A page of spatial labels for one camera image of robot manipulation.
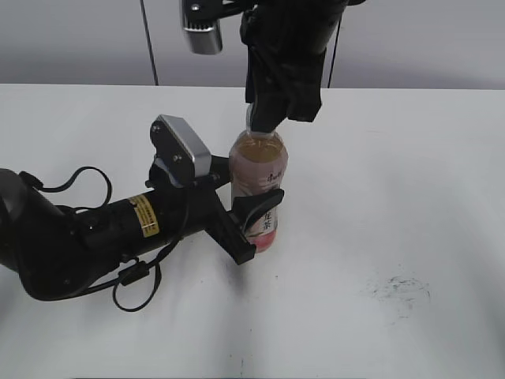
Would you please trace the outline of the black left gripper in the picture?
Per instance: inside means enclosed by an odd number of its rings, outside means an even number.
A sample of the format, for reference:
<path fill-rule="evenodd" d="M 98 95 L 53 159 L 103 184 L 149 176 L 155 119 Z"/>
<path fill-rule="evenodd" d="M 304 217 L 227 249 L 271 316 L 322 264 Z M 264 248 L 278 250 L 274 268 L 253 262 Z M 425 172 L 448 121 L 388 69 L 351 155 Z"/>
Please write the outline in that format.
<path fill-rule="evenodd" d="M 285 191 L 271 189 L 253 196 L 235 197 L 231 208 L 235 221 L 216 193 L 229 182 L 228 157 L 212 156 L 209 174 L 184 188 L 173 186 L 168 176 L 153 162 L 146 184 L 153 189 L 150 193 L 151 206 L 163 239 L 171 242 L 176 237 L 206 231 L 236 264 L 251 261 L 256 247 L 248 242 L 244 233 L 282 202 Z"/>

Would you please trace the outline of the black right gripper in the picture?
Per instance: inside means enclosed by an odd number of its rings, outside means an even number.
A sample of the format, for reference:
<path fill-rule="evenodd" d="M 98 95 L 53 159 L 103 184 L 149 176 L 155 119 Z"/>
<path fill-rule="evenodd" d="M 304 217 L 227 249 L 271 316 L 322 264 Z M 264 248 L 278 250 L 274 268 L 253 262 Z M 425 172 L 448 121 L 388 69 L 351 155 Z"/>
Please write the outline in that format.
<path fill-rule="evenodd" d="M 327 45 L 346 7 L 345 1 L 261 1 L 243 13 L 253 132 L 272 133 L 286 117 L 315 120 Z"/>

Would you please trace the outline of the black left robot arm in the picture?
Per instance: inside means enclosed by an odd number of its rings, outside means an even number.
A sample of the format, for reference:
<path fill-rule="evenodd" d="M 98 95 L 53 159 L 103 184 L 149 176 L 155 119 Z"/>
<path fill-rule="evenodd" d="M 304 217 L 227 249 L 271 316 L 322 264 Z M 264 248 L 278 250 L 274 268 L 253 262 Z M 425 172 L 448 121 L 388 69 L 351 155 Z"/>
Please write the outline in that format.
<path fill-rule="evenodd" d="M 114 290 L 146 276 L 160 280 L 161 261 L 199 231 L 244 264 L 256 254 L 246 229 L 279 205 L 284 192 L 239 197 L 226 210 L 216 191 L 229 181 L 224 157 L 213 157 L 210 172 L 184 186 L 153 163 L 145 193 L 95 208 L 69 207 L 48 201 L 51 189 L 33 175 L 4 169 L 1 263 L 45 302 Z"/>

